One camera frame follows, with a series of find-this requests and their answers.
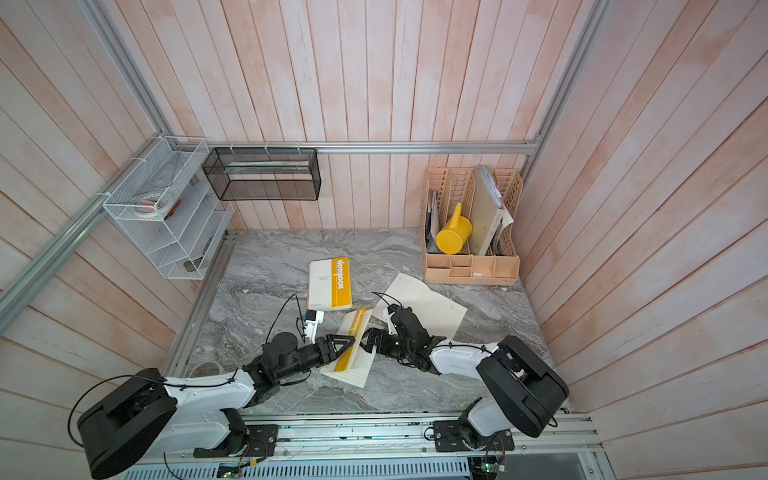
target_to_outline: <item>wooden wall panel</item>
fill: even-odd
[[[140,50],[135,38],[127,47]],[[143,56],[137,63],[150,71]],[[182,131],[154,76],[147,83]],[[78,3],[29,0],[0,6],[0,132],[3,290],[155,131]],[[195,288],[163,279],[104,220],[0,339],[4,473],[28,475],[46,458],[36,475],[88,477],[66,433],[68,410],[102,379],[160,367]],[[96,388],[78,411],[119,383]]]
[[[532,136],[594,0],[192,3],[105,1],[175,134],[211,141],[465,141]],[[320,159],[317,202],[238,201],[233,225],[414,226],[418,209],[406,208],[406,196],[420,198],[427,165],[524,161],[331,155]]]
[[[518,208],[523,284],[618,478],[762,478],[768,2],[609,13]]]

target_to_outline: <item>vent grille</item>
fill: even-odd
[[[174,473],[185,480],[214,479],[219,462],[178,468]],[[397,478],[445,477],[467,475],[466,458],[372,458],[349,460],[303,460],[264,462],[243,468],[243,478],[367,478],[394,480]],[[162,480],[173,478],[165,465],[137,465],[126,472],[124,480]]]
[[[216,478],[219,469],[218,462],[194,463],[179,467],[177,463],[171,463],[170,469],[174,474],[184,480],[197,480]],[[165,465],[136,465],[125,472],[124,480],[162,480],[174,478]]]

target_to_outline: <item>metal rail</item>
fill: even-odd
[[[156,143],[151,138],[141,148],[139,155],[148,152]],[[24,311],[40,290],[53,278],[58,269],[91,234],[96,226],[107,216],[102,204],[107,200],[108,192],[119,185],[125,176],[133,170],[138,159],[128,162],[112,182],[102,192],[95,194],[72,221],[61,229],[56,238],[43,249],[19,275],[16,276],[0,296],[0,335]]]
[[[456,420],[461,412],[373,412],[329,415],[245,415],[247,425],[277,424],[275,455],[281,460],[330,460],[349,458],[470,457],[477,452],[437,452],[424,438],[435,420]],[[517,429],[506,432],[515,443],[509,455],[535,453],[594,453],[603,448],[588,415],[559,413],[558,427],[547,427],[537,438]],[[168,461],[210,462],[230,458],[193,458],[191,451],[168,454]],[[143,458],[139,464],[157,463]]]
[[[181,323],[181,328],[176,335],[176,340],[168,352],[168,357],[161,370],[166,376],[183,376],[187,369],[192,349],[197,344],[197,338],[200,336],[200,330],[203,328],[205,320],[208,318],[210,305],[214,301],[216,291],[227,268],[230,255],[235,247],[235,240],[231,233],[227,233],[224,240],[219,244],[219,248],[214,253],[214,258],[210,261],[207,275],[197,289],[192,305]]]
[[[318,154],[533,154],[534,141],[258,141],[206,142],[208,147],[314,148]],[[191,144],[179,143],[189,147]]]
[[[163,112],[157,106],[152,93],[150,93],[149,87],[141,77],[136,64],[126,51],[123,40],[118,34],[118,29],[110,20],[109,14],[104,9],[101,0],[78,0],[78,4],[85,13],[85,17],[91,23],[91,26],[98,33],[118,70],[123,74],[128,86],[136,94],[144,112],[154,125],[155,130],[157,130],[155,135],[173,134],[165,116],[163,116]]]
[[[584,70],[584,65],[587,63],[587,59],[594,49],[595,43],[597,43],[600,31],[605,24],[604,19],[607,17],[609,7],[612,5],[613,2],[611,0],[597,0],[592,6],[587,23],[579,34],[574,54],[568,62],[565,75],[563,75],[563,79],[558,85],[552,105],[550,105],[549,110],[547,110],[541,130],[536,135],[538,148],[536,149],[536,152],[531,154],[526,160],[525,165],[523,165],[522,171],[520,172],[524,186],[528,184],[528,178],[530,178],[531,173],[538,162],[538,158],[541,156],[541,152],[544,151],[544,147],[549,141],[549,132],[552,131],[558,120],[560,120],[564,106],[573,94],[576,81]]]

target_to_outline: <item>desk organizer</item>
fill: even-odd
[[[174,150],[164,137],[104,202],[105,210],[165,278],[201,280],[234,208],[218,210],[206,181],[190,184],[209,154],[205,141]]]
[[[217,147],[203,172],[220,200],[317,200],[320,194],[312,148]]]
[[[517,169],[489,168],[496,180],[502,201],[514,218],[520,201],[523,181]],[[511,225],[502,232],[501,255],[471,255],[467,244],[456,255],[427,253],[423,228],[426,223],[427,203],[430,191],[437,191],[440,228],[445,226],[458,202],[462,203],[462,215],[470,218],[475,198],[475,175],[471,168],[429,167],[422,198],[419,234],[422,248],[422,268],[425,283],[457,283],[462,285],[512,285],[518,280],[520,257],[512,245]]]

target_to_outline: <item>lined paper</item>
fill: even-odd
[[[426,283],[404,273],[398,273],[385,292],[398,299],[404,307],[411,307],[429,335],[452,339],[462,323],[467,309],[447,296],[433,292]],[[373,316],[387,321],[386,303],[382,300],[373,307]]]
[[[336,333],[339,335],[349,335],[349,331],[352,329],[356,314],[357,310],[347,313],[344,316],[344,319],[342,320],[341,325],[339,326],[339,329],[336,331]],[[371,365],[373,364],[374,354],[368,353],[360,348],[360,339],[362,338],[363,333],[365,333],[365,331],[368,329],[369,320],[371,320],[371,310],[366,309],[362,316],[359,327],[356,329],[357,335],[355,338],[355,343],[352,345],[352,348],[349,351],[350,366],[347,367],[347,370],[344,372],[335,372],[336,365],[339,362],[337,359],[328,365],[321,367],[321,374],[337,379],[341,382],[358,386],[360,388],[365,386],[366,380],[368,379],[368,372],[370,372]]]

